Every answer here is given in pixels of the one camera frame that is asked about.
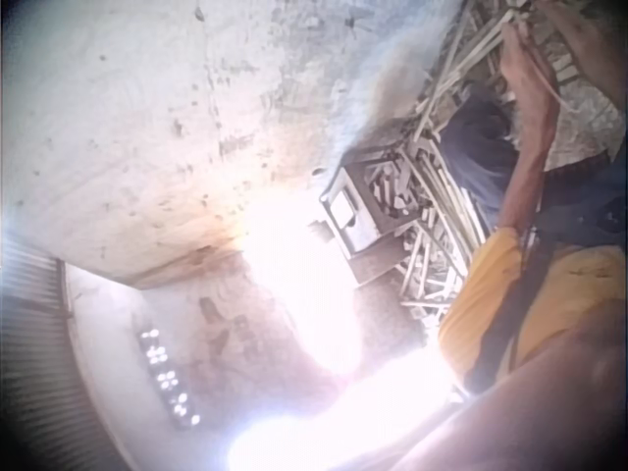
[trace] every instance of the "person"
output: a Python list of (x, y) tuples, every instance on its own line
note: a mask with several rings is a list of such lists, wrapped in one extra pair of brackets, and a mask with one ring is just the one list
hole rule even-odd
[[(625, 111), (623, 51), (561, 3), (535, 4), (564, 37), (582, 75)], [(611, 164), (578, 187), (565, 187), (568, 197), (542, 201), (537, 214), (557, 127), (556, 78), (524, 24), (505, 25), (502, 34), (501, 70), (522, 114), (518, 155), (503, 140), (506, 117), (486, 94), (471, 97), (475, 103), (465, 103), (443, 133), (450, 167), (454, 157), (483, 170), (491, 185), (484, 196), (499, 195), (507, 177), (495, 208), (497, 228), (474, 255), (439, 334), (445, 359), (474, 400), (393, 471), (613, 469), (617, 463), (626, 469), (625, 140)], [(478, 123), (484, 132), (465, 128)], [(447, 134), (456, 130), (462, 137), (447, 146)], [(513, 168), (473, 159), (500, 149)], [(600, 211), (612, 218), (600, 221)], [(623, 228), (603, 222), (622, 218)], [(526, 257), (522, 238), (531, 226), (542, 228), (540, 242)], [(544, 252), (541, 245), (549, 250), (534, 263), (545, 270), (535, 273), (530, 265)]]

